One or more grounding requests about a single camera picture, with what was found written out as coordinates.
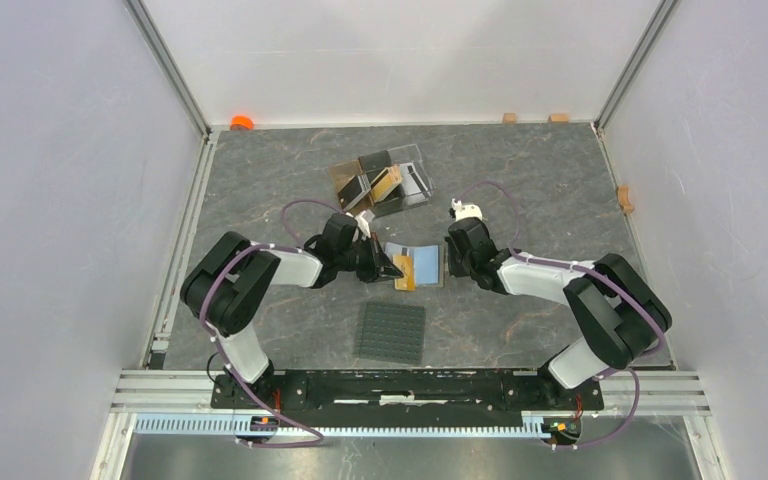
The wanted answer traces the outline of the gold credit card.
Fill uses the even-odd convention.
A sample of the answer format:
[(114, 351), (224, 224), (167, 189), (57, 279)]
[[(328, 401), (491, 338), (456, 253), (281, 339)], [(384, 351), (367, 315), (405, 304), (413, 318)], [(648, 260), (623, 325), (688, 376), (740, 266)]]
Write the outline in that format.
[(401, 272), (401, 277), (394, 280), (395, 289), (398, 291), (415, 291), (413, 259), (409, 255), (395, 254), (393, 256), (393, 263)]

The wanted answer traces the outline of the white blue credit card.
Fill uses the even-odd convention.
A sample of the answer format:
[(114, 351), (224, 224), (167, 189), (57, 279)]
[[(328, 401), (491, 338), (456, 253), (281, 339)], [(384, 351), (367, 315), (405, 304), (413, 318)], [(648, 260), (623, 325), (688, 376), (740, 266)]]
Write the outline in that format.
[(414, 257), (414, 248), (396, 244), (392, 242), (388, 242), (384, 247), (385, 253), (387, 256), (394, 260), (396, 256), (406, 257), (412, 259)]

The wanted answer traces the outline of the grey blue card holder wallet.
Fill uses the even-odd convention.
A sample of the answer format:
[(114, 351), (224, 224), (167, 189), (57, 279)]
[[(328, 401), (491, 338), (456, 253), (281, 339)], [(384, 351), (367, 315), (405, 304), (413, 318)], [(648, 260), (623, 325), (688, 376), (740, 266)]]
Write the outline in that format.
[(442, 287), (444, 284), (445, 247), (439, 244), (409, 246), (414, 248), (416, 287)]

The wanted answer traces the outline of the clear card stand tray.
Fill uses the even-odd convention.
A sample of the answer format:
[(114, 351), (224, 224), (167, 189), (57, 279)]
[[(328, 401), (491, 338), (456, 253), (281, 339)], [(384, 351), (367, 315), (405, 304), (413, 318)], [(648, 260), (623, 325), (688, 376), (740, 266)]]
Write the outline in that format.
[(416, 144), (388, 149), (390, 159), (402, 176), (401, 184), (394, 190), (398, 200), (398, 211), (429, 204), (435, 191), (423, 161), (423, 155)]

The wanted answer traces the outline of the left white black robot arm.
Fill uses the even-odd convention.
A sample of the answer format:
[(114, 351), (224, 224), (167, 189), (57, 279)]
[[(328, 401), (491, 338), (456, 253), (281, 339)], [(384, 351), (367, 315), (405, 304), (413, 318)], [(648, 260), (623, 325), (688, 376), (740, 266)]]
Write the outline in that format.
[(268, 375), (273, 365), (253, 326), (267, 291), (272, 286), (319, 289), (341, 272), (354, 273), (362, 283), (404, 276), (364, 222), (335, 213), (301, 247), (225, 233), (188, 274), (179, 298), (208, 332), (224, 368), (237, 381), (238, 397), (257, 408), (274, 394)]

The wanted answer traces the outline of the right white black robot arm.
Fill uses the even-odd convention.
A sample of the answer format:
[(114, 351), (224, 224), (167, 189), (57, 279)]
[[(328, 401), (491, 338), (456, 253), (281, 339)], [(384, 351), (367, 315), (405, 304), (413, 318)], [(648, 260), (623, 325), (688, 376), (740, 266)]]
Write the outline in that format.
[(571, 310), (581, 336), (541, 367), (537, 382), (540, 400), (551, 408), (566, 406), (585, 381), (623, 370), (666, 344), (669, 310), (621, 255), (575, 262), (501, 249), (476, 217), (455, 221), (445, 240), (453, 276)]

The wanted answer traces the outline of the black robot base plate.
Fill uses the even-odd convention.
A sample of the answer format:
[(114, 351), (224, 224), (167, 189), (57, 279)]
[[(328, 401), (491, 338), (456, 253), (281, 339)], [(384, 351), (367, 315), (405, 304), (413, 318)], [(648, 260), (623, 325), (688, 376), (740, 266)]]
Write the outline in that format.
[(548, 375), (512, 369), (284, 370), (252, 385), (256, 396), (315, 429), (514, 427), (524, 412), (604, 408), (598, 383), (567, 390)]

